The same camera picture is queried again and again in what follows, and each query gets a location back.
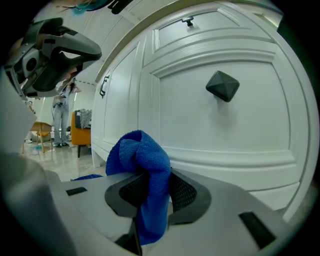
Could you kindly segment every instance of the jeans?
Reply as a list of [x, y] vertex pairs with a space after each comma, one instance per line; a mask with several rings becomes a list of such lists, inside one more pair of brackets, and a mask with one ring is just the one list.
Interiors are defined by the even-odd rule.
[[54, 125], [54, 143], [67, 143], [67, 121], [69, 116], [69, 106], [63, 104], [56, 105], [53, 111], [53, 125]]

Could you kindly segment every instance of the orange sofa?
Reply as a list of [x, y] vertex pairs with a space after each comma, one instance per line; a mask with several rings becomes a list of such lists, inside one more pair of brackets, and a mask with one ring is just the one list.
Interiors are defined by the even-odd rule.
[[76, 112], [72, 113], [71, 119], [71, 142], [78, 146], [78, 158], [80, 157], [80, 149], [86, 145], [91, 145], [91, 129], [76, 128]]

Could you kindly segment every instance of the pyramid-shaped knob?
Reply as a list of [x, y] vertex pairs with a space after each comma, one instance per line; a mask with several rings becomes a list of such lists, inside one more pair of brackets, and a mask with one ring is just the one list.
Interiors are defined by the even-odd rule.
[[230, 102], [235, 96], [239, 85], [238, 80], [218, 70], [213, 74], [205, 88], [225, 102]]

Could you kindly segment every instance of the tile floor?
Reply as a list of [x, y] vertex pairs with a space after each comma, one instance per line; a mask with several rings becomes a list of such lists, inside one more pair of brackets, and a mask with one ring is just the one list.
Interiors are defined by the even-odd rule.
[[[51, 144], [45, 142], [45, 150], [43, 153], [40, 150], [35, 150], [36, 143], [24, 144], [24, 157], [33, 159], [39, 162], [43, 168], [56, 172], [62, 182], [70, 181], [81, 176], [90, 174], [106, 175], [106, 167], [101, 166], [99, 168], [93, 167], [91, 149], [87, 147], [81, 148], [80, 158], [77, 156], [78, 147], [71, 145], [70, 147], [53, 148], [51, 150]], [[299, 209], [295, 215], [289, 221], [291, 226], [295, 226], [304, 221], [307, 214], [313, 207], [314, 201], [319, 194], [319, 187], [314, 182], [309, 187], [307, 194], [304, 197]], [[283, 215], [285, 209], [277, 211], [280, 215]]]

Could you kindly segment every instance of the ceiling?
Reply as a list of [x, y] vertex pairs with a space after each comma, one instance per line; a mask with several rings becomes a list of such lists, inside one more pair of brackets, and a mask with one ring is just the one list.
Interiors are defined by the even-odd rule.
[[96, 84], [96, 76], [117, 43], [141, 20], [176, 0], [133, 0], [120, 14], [114, 15], [107, 7], [87, 11], [75, 16], [70, 10], [57, 8], [48, 3], [34, 18], [41, 21], [50, 18], [63, 18], [63, 25], [96, 42], [102, 50], [102, 57], [81, 72], [77, 79]]

